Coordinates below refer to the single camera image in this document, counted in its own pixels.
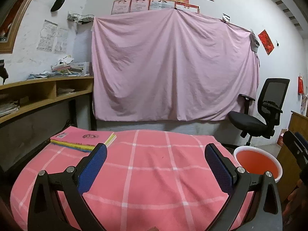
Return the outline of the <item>person right hand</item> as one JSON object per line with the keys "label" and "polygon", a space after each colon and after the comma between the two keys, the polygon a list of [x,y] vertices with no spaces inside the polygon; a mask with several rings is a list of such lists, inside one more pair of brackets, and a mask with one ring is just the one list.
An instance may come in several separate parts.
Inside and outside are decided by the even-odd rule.
{"label": "person right hand", "polygon": [[307,230],[307,186],[300,179],[282,213],[283,230]]}

